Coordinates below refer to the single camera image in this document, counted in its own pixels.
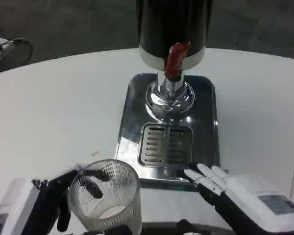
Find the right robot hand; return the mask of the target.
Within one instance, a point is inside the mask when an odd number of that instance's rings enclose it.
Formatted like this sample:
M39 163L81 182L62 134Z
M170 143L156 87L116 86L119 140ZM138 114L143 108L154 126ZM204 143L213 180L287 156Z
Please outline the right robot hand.
M238 235L294 235L294 202L271 182L196 164L180 171Z

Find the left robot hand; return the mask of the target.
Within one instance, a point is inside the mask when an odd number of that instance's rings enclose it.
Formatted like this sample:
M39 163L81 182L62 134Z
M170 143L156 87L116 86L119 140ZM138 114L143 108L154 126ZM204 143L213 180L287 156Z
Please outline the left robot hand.
M0 235L67 231L75 215L88 235L138 235L139 177L129 164L101 160L76 165L50 180L15 179L0 203Z

